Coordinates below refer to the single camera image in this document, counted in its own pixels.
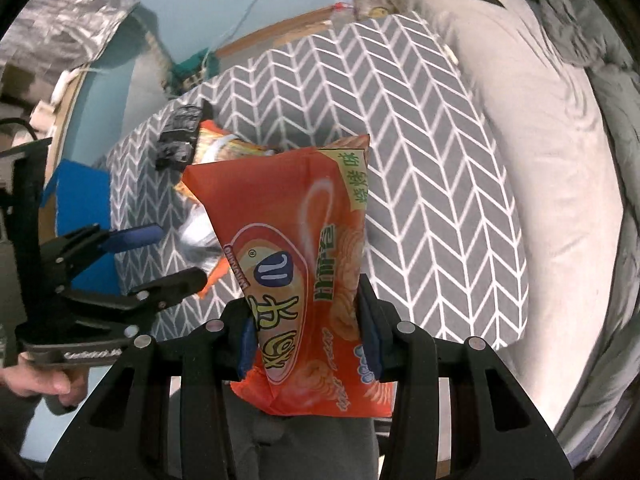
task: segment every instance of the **bag of chips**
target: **bag of chips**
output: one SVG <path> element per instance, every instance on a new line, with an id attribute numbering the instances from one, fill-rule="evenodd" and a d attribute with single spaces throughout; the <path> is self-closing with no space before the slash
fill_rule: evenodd
<path id="1" fill-rule="evenodd" d="M 368 136 L 188 167 L 254 313 L 256 362 L 235 393 L 272 415 L 389 416 L 354 300 L 364 247 Z"/>
<path id="2" fill-rule="evenodd" d="M 236 134 L 220 128 L 214 121 L 205 120 L 200 123 L 195 153 L 190 164 L 208 164 L 245 156 L 273 155 L 273 153 L 275 153 L 274 150 L 244 142 Z M 175 185 L 175 190 L 194 202 L 198 201 L 182 182 Z"/>

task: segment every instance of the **person's leg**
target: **person's leg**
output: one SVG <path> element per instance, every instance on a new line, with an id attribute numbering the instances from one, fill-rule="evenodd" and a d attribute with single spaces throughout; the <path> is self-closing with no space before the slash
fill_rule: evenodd
<path id="1" fill-rule="evenodd" d="M 253 440 L 254 420 L 260 413 L 244 400 L 239 399 L 228 386 L 223 386 L 226 421 L 231 447 L 236 462 L 238 480 L 258 480 L 258 453 Z M 180 463 L 180 390 L 169 400 L 168 416 L 168 473 L 182 478 Z"/>
<path id="2" fill-rule="evenodd" d="M 378 478 L 378 443 L 370 418 L 262 413 L 254 431 L 257 442 L 282 434 L 270 446 L 260 447 L 260 480 Z"/>

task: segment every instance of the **plastic bag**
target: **plastic bag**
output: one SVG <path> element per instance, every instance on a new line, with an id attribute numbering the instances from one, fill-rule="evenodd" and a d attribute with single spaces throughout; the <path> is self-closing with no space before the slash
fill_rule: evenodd
<path id="1" fill-rule="evenodd" d="M 207 275 L 216 267 L 222 256 L 209 216 L 201 205 L 195 206 L 178 230 L 180 254 Z"/>
<path id="2" fill-rule="evenodd" d="M 354 298 L 364 247 L 368 136 L 190 166 L 250 304 L 260 351 L 235 393 L 272 415 L 389 416 L 367 368 Z"/>

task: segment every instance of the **chevron pattern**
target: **chevron pattern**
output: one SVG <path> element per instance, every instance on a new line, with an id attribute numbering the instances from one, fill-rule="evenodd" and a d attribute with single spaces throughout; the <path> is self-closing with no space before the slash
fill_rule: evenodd
<path id="1" fill-rule="evenodd" d="M 363 271 L 378 296 L 439 338 L 480 335 L 494 348 L 519 339 L 529 287 L 515 200 L 484 116 L 438 41 L 416 14 L 330 30 L 235 66 L 143 123 L 104 161 L 112 222 L 156 221 L 168 235 L 119 257 L 123 287 L 190 264 L 176 250 L 190 205 L 172 189 L 178 175 L 153 161 L 169 113 L 206 99 L 222 127 L 282 149 L 368 132 Z M 155 335 L 186 334 L 240 294 L 230 273 L 203 301 L 163 313 Z"/>

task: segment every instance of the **finger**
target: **finger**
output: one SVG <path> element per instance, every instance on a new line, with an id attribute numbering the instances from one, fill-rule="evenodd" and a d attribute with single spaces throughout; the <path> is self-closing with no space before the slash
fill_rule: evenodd
<path id="1" fill-rule="evenodd" d="M 77 406 L 84 400 L 88 393 L 88 368 L 72 368 L 66 371 L 71 382 L 71 391 L 68 394 L 58 396 L 63 406 Z"/>
<path id="2" fill-rule="evenodd" d="M 4 382 L 16 395 L 61 395 L 71 391 L 71 382 L 61 370 L 42 370 L 33 367 L 23 355 L 18 364 L 4 370 Z"/>

